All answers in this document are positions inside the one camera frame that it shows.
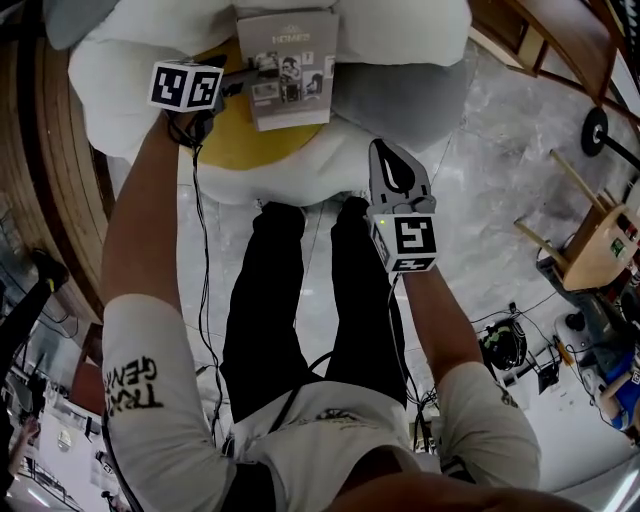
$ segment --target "wooden wall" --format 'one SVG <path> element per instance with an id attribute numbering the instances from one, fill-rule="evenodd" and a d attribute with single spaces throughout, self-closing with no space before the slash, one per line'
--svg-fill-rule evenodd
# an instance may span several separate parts
<path id="1" fill-rule="evenodd" d="M 69 269 L 57 296 L 63 307 L 101 322 L 101 253 L 113 192 L 69 84 L 69 52 L 36 35 L 38 3 L 27 2 L 21 39 L 0 44 L 0 188 L 27 248 L 43 248 Z"/>

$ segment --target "book cover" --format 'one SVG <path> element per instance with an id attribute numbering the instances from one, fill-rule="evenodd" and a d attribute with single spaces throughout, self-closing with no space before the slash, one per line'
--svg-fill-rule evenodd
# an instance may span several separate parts
<path id="1" fill-rule="evenodd" d="M 242 58 L 259 70 L 249 91 L 258 131 L 329 122 L 338 18 L 314 10 L 238 20 Z"/>

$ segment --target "leg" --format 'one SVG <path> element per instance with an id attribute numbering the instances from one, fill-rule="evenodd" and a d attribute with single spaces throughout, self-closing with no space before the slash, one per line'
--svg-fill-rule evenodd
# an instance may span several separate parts
<path id="1" fill-rule="evenodd" d="M 238 422 L 309 378 L 293 322 L 303 265 L 299 208 L 269 203 L 253 222 L 231 294 L 222 375 Z"/>
<path id="2" fill-rule="evenodd" d="M 562 170 L 567 173 L 569 178 L 571 178 L 578 188 L 582 191 L 582 193 L 587 197 L 591 204 L 603 215 L 606 216 L 609 213 L 604 206 L 598 200 L 598 196 L 596 196 L 593 191 L 589 188 L 589 186 L 584 182 L 584 180 L 580 177 L 580 175 L 576 172 L 576 170 L 571 167 L 567 161 L 562 158 L 555 149 L 551 150 L 551 156 L 560 164 Z"/>
<path id="3" fill-rule="evenodd" d="M 522 233 L 527 238 L 529 238 L 529 240 L 531 240 L 534 244 L 540 246 L 541 249 L 547 251 L 551 255 L 551 257 L 555 260 L 555 262 L 558 264 L 558 267 L 560 267 L 560 270 L 562 270 L 563 272 L 567 270 L 567 268 L 569 267 L 569 262 L 565 259 L 564 256 L 562 256 L 562 254 L 556 251 L 553 247 L 551 247 L 547 242 L 545 242 L 542 238 L 536 235 L 533 231 L 531 231 L 527 226 L 525 226 L 519 220 L 515 221 L 513 225 L 517 227 L 520 231 L 522 231 Z"/>
<path id="4" fill-rule="evenodd" d="M 368 203 L 348 199 L 331 230 L 332 277 L 340 324 L 326 379 L 373 389 L 407 405 L 404 335 L 395 296 L 391 315 L 398 356 L 389 326 L 389 277 L 369 237 Z"/>

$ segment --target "wooden chair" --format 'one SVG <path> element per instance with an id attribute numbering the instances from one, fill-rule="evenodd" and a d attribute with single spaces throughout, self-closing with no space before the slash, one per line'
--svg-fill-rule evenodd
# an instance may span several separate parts
<path id="1" fill-rule="evenodd" d="M 620 275 L 638 249 L 636 242 L 629 240 L 618 227 L 618 217 L 626 215 L 638 228 L 640 219 L 626 205 L 618 204 L 607 191 L 604 195 L 594 194 L 575 169 L 555 150 L 551 151 L 551 156 L 591 201 L 589 213 L 562 252 L 551 247 L 520 220 L 516 220 L 514 225 L 553 257 L 556 273 L 567 291 L 606 286 Z M 612 250 L 614 243 L 624 245 L 618 256 Z"/>

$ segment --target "wire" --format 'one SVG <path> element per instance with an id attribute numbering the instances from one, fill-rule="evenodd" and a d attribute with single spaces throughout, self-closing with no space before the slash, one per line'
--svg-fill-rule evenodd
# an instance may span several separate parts
<path id="1" fill-rule="evenodd" d="M 196 193 L 196 211 L 198 213 L 198 219 L 200 220 L 200 226 L 202 227 L 202 236 L 204 242 L 204 259 L 205 259 L 205 275 L 202 282 L 202 295 L 200 297 L 200 310 L 198 313 L 198 331 L 200 333 L 200 339 L 202 343 L 207 348 L 209 353 L 211 354 L 211 358 L 213 359 L 213 367 L 216 370 L 215 373 L 215 381 L 216 387 L 218 388 L 218 401 L 215 405 L 213 418 L 211 420 L 211 433 L 213 434 L 213 444 L 214 446 L 218 446 L 217 434 L 216 434 L 216 421 L 220 419 L 220 409 L 222 407 L 222 403 L 224 401 L 224 396 L 222 393 L 222 382 L 220 380 L 220 360 L 213 350 L 213 344 L 211 342 L 211 328 L 209 326 L 209 311 L 211 306 L 211 297 L 209 290 L 209 270 L 210 270 L 210 258 L 209 258 L 209 234 L 207 231 L 207 223 L 204 215 L 204 207 L 202 206 L 202 194 L 200 191 L 200 182 L 198 181 L 198 156 L 200 155 L 200 150 L 202 149 L 202 144 L 200 141 L 195 140 L 190 136 L 185 130 L 180 128 L 175 123 L 175 116 L 165 111 L 169 123 L 168 123 L 168 132 L 169 137 L 178 144 L 187 145 L 193 151 L 193 187 Z M 173 130 L 175 130 L 182 138 L 178 139 Z M 202 315 L 205 313 L 206 309 L 206 322 L 203 322 Z"/>
<path id="2" fill-rule="evenodd" d="M 402 378 L 402 385 L 407 390 L 407 400 L 411 403 L 415 404 L 418 409 L 418 413 L 416 415 L 416 421 L 413 425 L 413 451 L 417 451 L 418 448 L 418 423 L 420 423 L 420 429 L 422 430 L 422 438 L 425 444 L 425 449 L 427 442 L 429 440 L 431 431 L 427 428 L 427 424 L 424 419 L 424 415 L 422 414 L 422 410 L 424 409 L 426 402 L 423 403 L 424 397 L 422 399 L 418 398 L 418 386 L 416 386 L 415 380 L 413 380 L 413 376 L 411 372 L 407 368 L 407 372 L 405 374 L 405 366 L 402 364 L 402 359 L 400 357 L 400 350 L 398 348 L 398 341 L 396 340 L 395 329 L 393 327 L 393 315 L 391 313 L 391 299 L 393 297 L 393 292 L 395 291 L 396 284 L 398 283 L 398 279 L 400 278 L 400 274 L 396 274 L 391 283 L 391 288 L 389 289 L 389 296 L 387 297 L 387 311 L 389 315 L 389 329 L 391 331 L 391 338 L 393 339 L 393 345 L 395 347 L 394 353 L 396 355 L 396 360 L 398 361 L 398 368 L 400 369 L 400 376 Z M 411 390 L 407 386 L 407 379 L 411 382 L 411 386 L 415 395 L 411 395 Z"/>
<path id="3" fill-rule="evenodd" d="M 205 276 L 202 283 L 202 296 L 200 298 L 200 311 L 198 313 L 198 330 L 200 331 L 200 338 L 204 343 L 205 347 L 211 353 L 211 358 L 213 359 L 213 366 L 215 367 L 215 380 L 216 387 L 218 388 L 218 402 L 216 403 L 213 418 L 211 420 L 211 432 L 213 433 L 213 443 L 214 446 L 218 446 L 218 440 L 216 435 L 216 421 L 220 419 L 220 408 L 222 407 L 223 394 L 222 394 L 222 383 L 220 381 L 220 360 L 218 356 L 213 350 L 213 345 L 211 342 L 211 329 L 209 327 L 209 311 L 210 311 L 210 290 L 209 290 L 209 268 L 210 268 L 210 260 L 209 260 L 209 234 L 207 231 L 207 223 L 204 217 L 204 208 L 202 206 L 202 194 L 200 192 L 200 183 L 198 181 L 198 155 L 200 154 L 200 150 L 202 146 L 197 146 L 193 152 L 193 186 L 196 192 L 196 210 L 198 213 L 198 219 L 200 220 L 200 226 L 202 227 L 202 235 L 204 241 L 204 258 L 205 258 Z M 206 330 L 203 328 L 202 315 L 204 313 L 206 307 Z"/>
<path id="4" fill-rule="evenodd" d="M 554 295 L 556 295 L 558 292 L 553 292 L 551 295 L 549 295 L 546 299 L 542 299 L 540 302 L 538 302 L 535 306 L 531 306 L 528 309 L 525 309 L 524 311 L 520 311 L 520 314 L 524 314 L 524 313 L 528 313 L 529 311 L 537 308 L 538 306 L 540 306 L 541 304 L 544 304 L 545 302 L 547 302 L 551 297 L 553 297 Z M 495 313 L 490 313 L 487 316 L 483 316 L 482 318 L 478 318 L 477 320 L 471 320 L 472 324 L 477 324 L 478 322 L 482 322 L 483 320 L 486 320 L 487 318 L 490 318 L 492 316 L 495 315 L 499 315 L 499 314 L 511 314 L 511 311 L 508 310 L 501 310 L 501 311 L 496 311 Z"/>
<path id="5" fill-rule="evenodd" d="M 529 322 L 531 324 L 533 324 L 533 326 L 536 328 L 536 330 L 540 333 L 540 336 L 542 336 L 542 338 L 547 342 L 547 346 L 549 346 L 551 348 L 555 348 L 555 345 L 553 343 L 551 343 L 551 341 L 549 341 L 549 338 L 547 338 L 544 334 L 542 334 L 542 331 L 540 330 L 540 327 L 538 327 L 538 324 L 536 324 L 533 320 L 531 320 L 531 318 L 529 318 L 527 315 L 525 315 L 522 311 L 517 309 L 515 314 L 513 315 L 513 319 L 515 320 L 516 318 L 518 318 L 520 316 L 525 317 L 527 320 L 529 320 Z"/>
<path id="6" fill-rule="evenodd" d="M 522 311 L 522 314 L 528 313 L 529 311 L 531 311 L 532 309 L 536 309 L 540 304 L 544 304 L 545 302 L 547 302 L 551 297 L 553 297 L 554 295 L 556 295 L 558 292 L 553 292 L 551 295 L 549 295 L 546 299 L 542 299 L 540 302 L 538 302 L 535 306 L 531 306 L 529 309 L 525 309 L 524 311 Z"/>
<path id="7" fill-rule="evenodd" d="M 511 313 L 511 311 L 507 311 L 507 310 L 496 311 L 495 313 L 491 313 L 491 314 L 489 314 L 487 316 L 483 316 L 482 318 L 478 318 L 477 320 L 471 320 L 471 323 L 472 324 L 477 324 L 478 322 L 482 322 L 483 320 L 486 320 L 487 318 L 490 318 L 492 316 L 499 315 L 499 314 L 508 314 L 508 313 Z"/>

